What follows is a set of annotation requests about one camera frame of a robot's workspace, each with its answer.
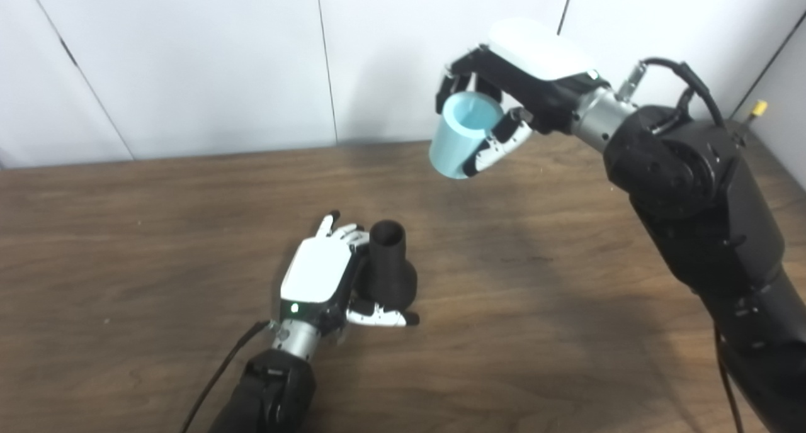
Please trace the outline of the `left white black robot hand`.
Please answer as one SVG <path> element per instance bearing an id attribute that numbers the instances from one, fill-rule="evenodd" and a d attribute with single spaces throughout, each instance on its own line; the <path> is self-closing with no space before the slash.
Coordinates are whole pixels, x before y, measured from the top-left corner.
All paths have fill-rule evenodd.
<path id="1" fill-rule="evenodd" d="M 418 275 L 403 224 L 339 225 L 331 210 L 300 241 L 280 284 L 280 321 L 302 322 L 326 337 L 348 324 L 415 327 Z"/>

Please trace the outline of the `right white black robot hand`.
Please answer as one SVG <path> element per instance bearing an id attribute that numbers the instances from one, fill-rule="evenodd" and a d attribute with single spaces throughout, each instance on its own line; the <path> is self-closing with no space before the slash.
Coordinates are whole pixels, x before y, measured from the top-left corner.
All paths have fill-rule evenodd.
<path id="1" fill-rule="evenodd" d="M 529 18 L 494 23 L 484 43 L 443 70 L 432 165 L 449 178 L 475 177 L 533 133 L 572 134 L 584 100 L 605 89 L 572 41 Z"/>

